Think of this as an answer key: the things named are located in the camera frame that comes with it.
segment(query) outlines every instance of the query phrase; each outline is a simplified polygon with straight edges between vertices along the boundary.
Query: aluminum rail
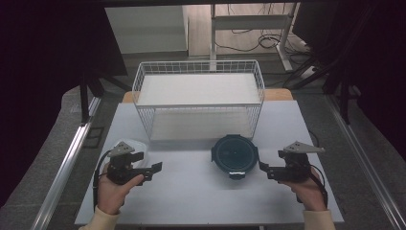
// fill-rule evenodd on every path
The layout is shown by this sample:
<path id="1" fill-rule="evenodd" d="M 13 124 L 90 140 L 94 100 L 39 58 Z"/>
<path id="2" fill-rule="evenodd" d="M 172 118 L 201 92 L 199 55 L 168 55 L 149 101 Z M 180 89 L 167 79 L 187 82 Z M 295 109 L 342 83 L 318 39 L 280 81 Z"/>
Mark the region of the aluminum rail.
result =
<path id="1" fill-rule="evenodd" d="M 400 214 L 397 204 L 395 203 L 391 193 L 388 191 L 385 184 L 382 182 L 378 173 L 374 169 L 368 155 L 365 153 L 362 145 L 358 141 L 358 138 L 352 131 L 351 126 L 347 125 L 346 122 L 341 118 L 340 112 L 338 110 L 338 105 L 334 101 L 334 96 L 327 96 L 327 103 L 335 119 L 337 120 L 338 125 L 346 136 L 346 139 L 349 142 L 350 147 L 352 148 L 352 151 L 354 152 L 354 155 L 358 160 L 361 169 L 364 171 L 365 176 L 369 180 L 371 187 L 375 192 L 386 215 L 388 216 L 388 219 L 391 222 L 392 226 L 396 230 L 406 229 L 405 219 Z"/>
<path id="2" fill-rule="evenodd" d="M 51 188 L 48 191 L 48 194 L 45 197 L 38 214 L 36 215 L 33 226 L 31 227 L 32 230 L 43 230 L 47 228 L 56 208 L 56 205 L 59 202 L 60 196 L 62 195 L 65 185 L 69 179 L 71 171 L 75 166 L 80 148 L 83 145 L 84 139 L 90 129 L 90 126 L 92 125 L 93 117 L 99 107 L 100 101 L 101 99 L 99 98 L 93 98 L 92 102 L 90 103 L 89 122 L 84 126 L 80 126 L 78 128 L 71 146 L 66 152 L 65 158 L 63 159 L 59 171 L 56 174 L 54 182 L 52 183 Z"/>

